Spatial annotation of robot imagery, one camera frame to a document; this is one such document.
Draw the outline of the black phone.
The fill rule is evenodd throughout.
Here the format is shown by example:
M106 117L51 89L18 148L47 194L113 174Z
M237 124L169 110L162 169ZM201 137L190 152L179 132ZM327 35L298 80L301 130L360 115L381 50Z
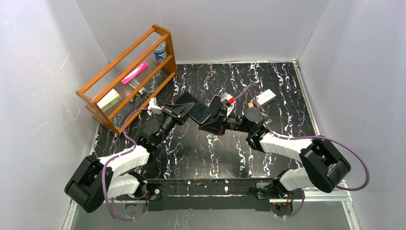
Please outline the black phone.
M194 103L188 112L189 117L198 124L204 123L212 114L211 110L204 103L196 99L189 92L185 92L175 101L175 104Z

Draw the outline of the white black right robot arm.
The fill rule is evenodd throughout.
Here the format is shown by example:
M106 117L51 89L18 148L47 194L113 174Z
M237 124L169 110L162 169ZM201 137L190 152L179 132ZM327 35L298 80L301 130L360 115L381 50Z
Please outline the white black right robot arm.
M202 131L222 136L226 130L246 132L246 142L256 150L275 153L301 163L301 167L285 170L260 191L282 196L296 189L316 187L330 193L351 171L351 165L332 141L322 136L294 139L271 133L265 127L265 116L258 108L248 108L242 117L226 117L224 111L199 126Z

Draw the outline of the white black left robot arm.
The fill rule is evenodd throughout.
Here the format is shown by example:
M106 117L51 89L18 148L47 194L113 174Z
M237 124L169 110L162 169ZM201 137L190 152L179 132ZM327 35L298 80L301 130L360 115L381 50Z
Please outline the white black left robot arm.
M146 179L131 169L144 166L166 141L176 125L183 125L193 102L158 107L150 102L148 110L159 114L160 118L145 122L137 140L125 135L133 145L108 157L98 158L89 155L83 159L64 192L86 212L91 213L105 203L114 219L121 219L117 214L114 199L121 195L141 193L146 198Z

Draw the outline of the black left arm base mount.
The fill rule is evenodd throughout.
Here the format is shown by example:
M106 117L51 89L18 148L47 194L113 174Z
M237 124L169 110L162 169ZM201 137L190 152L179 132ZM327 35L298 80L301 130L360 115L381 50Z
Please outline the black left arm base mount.
M163 184L148 183L146 184L148 200L161 200L163 198Z

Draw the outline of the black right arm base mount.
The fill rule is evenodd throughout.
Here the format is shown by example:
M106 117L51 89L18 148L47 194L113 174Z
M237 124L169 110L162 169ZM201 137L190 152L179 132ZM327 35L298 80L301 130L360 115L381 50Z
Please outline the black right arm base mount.
M250 187L247 194L253 195L258 200L269 200L279 198L278 193L274 190L272 182L259 182Z

